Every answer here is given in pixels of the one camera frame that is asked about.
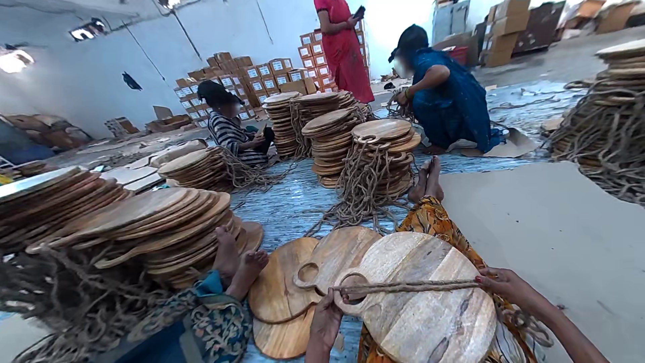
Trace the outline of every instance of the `woman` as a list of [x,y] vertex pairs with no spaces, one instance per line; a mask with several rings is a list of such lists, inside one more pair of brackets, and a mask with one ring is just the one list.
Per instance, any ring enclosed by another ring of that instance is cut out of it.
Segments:
[[197,96],[213,108],[208,120],[208,131],[218,145],[226,147],[249,166],[267,165],[266,152],[274,138],[270,127],[264,129],[264,136],[257,137],[242,129],[242,121],[237,114],[244,103],[219,83],[203,81],[197,88]]
[[374,100],[361,56],[354,26],[362,19],[353,17],[345,0],[313,0],[321,22],[322,47],[333,80],[362,103]]
[[241,301],[268,263],[266,251],[240,257],[235,238],[215,230],[219,246],[213,269],[195,287],[168,299],[97,363],[239,362],[252,319]]
[[481,152],[502,141],[500,131],[490,127],[486,91],[447,53],[430,48],[423,28],[412,25],[401,34],[389,59],[393,60],[402,77],[413,76],[412,86],[399,94],[398,102],[412,103],[432,154],[444,152],[457,140],[471,141]]
[[[518,305],[523,311],[542,321],[560,340],[574,363],[608,363],[602,353],[578,330],[564,313],[534,290],[513,271],[486,267],[481,257],[470,246],[459,228],[450,220],[441,205],[444,198],[439,185],[441,164],[434,156],[419,170],[419,182],[408,197],[415,206],[397,228],[397,232],[411,231],[438,236],[463,253],[479,269],[482,276],[476,281],[493,293],[496,304],[505,310]],[[327,363],[330,351],[341,324],[342,311],[333,303],[334,292],[316,306],[305,363]],[[507,317],[498,322],[493,344],[486,358],[487,363],[544,362],[546,357],[535,350],[536,340],[520,332]],[[359,363],[393,363],[363,325],[359,346]]]

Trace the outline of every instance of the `black hair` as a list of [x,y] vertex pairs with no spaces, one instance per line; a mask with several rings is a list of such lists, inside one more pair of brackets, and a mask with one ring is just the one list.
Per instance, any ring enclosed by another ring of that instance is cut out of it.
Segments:
[[206,103],[213,108],[232,103],[244,105],[244,102],[239,97],[229,93],[224,86],[213,81],[200,83],[199,87],[197,87],[197,97],[206,100]]
[[422,48],[428,48],[428,33],[419,25],[412,24],[401,33],[399,44],[392,50],[388,62],[391,63],[398,52],[409,54]]

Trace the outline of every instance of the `woman in red dress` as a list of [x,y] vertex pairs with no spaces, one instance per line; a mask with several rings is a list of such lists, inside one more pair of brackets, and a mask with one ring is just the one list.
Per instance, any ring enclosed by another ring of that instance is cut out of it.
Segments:
[[354,32],[362,16],[354,18],[345,0],[313,0],[313,4],[321,21],[322,47],[333,80],[339,89],[350,91],[360,102],[372,102],[374,95]]

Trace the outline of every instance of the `striped shirt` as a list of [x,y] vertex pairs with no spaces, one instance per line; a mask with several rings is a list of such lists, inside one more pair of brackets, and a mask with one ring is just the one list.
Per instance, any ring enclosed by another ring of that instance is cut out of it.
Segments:
[[213,111],[208,120],[208,131],[218,145],[226,147],[243,163],[249,166],[266,165],[268,163],[266,154],[253,149],[239,150],[241,143],[251,140],[251,134],[242,129],[240,123],[237,117],[230,119]]

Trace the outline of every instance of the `blue patterned fabric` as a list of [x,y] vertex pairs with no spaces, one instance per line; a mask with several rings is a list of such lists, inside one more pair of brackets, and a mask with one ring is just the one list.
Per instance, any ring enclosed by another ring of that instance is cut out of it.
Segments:
[[447,149],[466,139],[477,143],[481,152],[488,152],[502,141],[500,130],[490,127],[486,91],[466,68],[446,52],[432,48],[419,49],[407,59],[414,67],[412,84],[422,80],[434,65],[450,69],[446,82],[416,92],[412,100],[414,116],[433,145]]
[[218,271],[177,293],[150,313],[119,346],[96,363],[239,362],[252,320],[239,301],[223,293]]

